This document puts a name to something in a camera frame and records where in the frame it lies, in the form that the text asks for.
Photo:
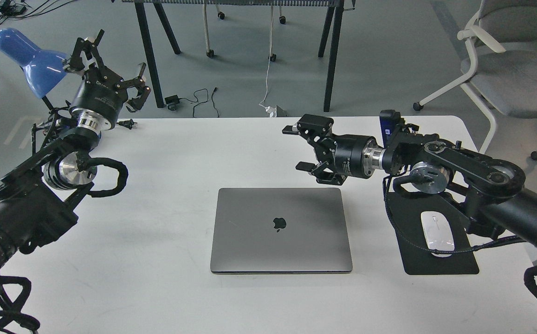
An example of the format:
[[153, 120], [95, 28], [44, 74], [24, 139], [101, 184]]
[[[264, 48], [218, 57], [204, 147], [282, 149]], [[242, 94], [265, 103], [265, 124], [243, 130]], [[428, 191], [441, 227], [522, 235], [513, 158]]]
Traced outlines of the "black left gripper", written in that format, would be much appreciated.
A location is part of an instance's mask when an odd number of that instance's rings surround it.
[[[143, 76], [147, 64], [140, 63], [136, 77], [130, 80], [123, 80], [109, 68], [103, 68], [104, 62], [98, 51], [103, 35], [104, 30], [101, 29], [93, 41], [77, 38], [71, 55], [63, 60], [65, 72], [84, 74], [70, 112], [77, 119], [77, 127], [90, 131], [113, 129], [124, 103], [128, 112], [138, 112], [151, 93]], [[87, 61], [92, 61], [88, 63], [88, 69], [82, 55]], [[129, 98], [128, 89], [132, 88], [136, 89], [136, 96]]]

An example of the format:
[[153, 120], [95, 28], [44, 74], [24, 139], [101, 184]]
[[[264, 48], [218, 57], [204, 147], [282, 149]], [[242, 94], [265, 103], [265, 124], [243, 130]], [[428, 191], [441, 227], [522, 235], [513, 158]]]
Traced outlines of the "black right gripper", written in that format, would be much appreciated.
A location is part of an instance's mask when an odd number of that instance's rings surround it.
[[317, 164], [300, 161], [296, 169], [311, 174], [317, 183], [342, 185], [347, 177], [368, 179], [382, 169], [384, 148], [365, 135], [333, 135], [334, 120], [305, 114], [282, 129], [284, 135], [299, 135], [315, 148]]

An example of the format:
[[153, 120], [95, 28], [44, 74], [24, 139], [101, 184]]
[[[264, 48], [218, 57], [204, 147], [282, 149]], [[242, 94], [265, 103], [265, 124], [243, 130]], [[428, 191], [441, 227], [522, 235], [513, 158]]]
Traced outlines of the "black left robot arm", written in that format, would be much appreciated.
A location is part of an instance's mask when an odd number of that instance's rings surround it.
[[[85, 196], [110, 197], [126, 186], [129, 172], [111, 158], [92, 158], [101, 133], [112, 129], [126, 106], [130, 112], [143, 107], [151, 89], [145, 84], [144, 63], [137, 76], [124, 80], [109, 69], [99, 55], [103, 30], [94, 39], [78, 38], [73, 52], [44, 50], [16, 28], [0, 31], [0, 51], [22, 68], [33, 93], [43, 100], [67, 73], [81, 76], [82, 83], [71, 103], [50, 106], [45, 123], [34, 125], [32, 134], [45, 131], [40, 148], [1, 178], [0, 270], [18, 251], [29, 254], [59, 239], [75, 224], [74, 209]], [[25, 277], [0, 274], [0, 331], [16, 322], [36, 334], [40, 323], [22, 313], [31, 282]]]

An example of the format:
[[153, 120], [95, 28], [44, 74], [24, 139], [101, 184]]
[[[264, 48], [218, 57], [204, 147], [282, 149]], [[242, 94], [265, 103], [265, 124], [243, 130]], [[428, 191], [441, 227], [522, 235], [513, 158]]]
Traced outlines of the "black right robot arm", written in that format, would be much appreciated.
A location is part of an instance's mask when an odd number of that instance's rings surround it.
[[[458, 249], [475, 252], [528, 242], [537, 248], [537, 193], [525, 188], [525, 173], [510, 161], [463, 148], [438, 134], [421, 135], [393, 109], [379, 114], [383, 146], [365, 135], [335, 135], [332, 118], [305, 114], [283, 128], [313, 146], [317, 164], [300, 161], [296, 169], [319, 184], [342, 185], [348, 177], [368, 179], [374, 170], [382, 181], [384, 206], [397, 236], [413, 244], [396, 224], [393, 195], [408, 200], [439, 198], [468, 220], [466, 233], [491, 241]], [[524, 272], [525, 287], [537, 298], [537, 266]]]

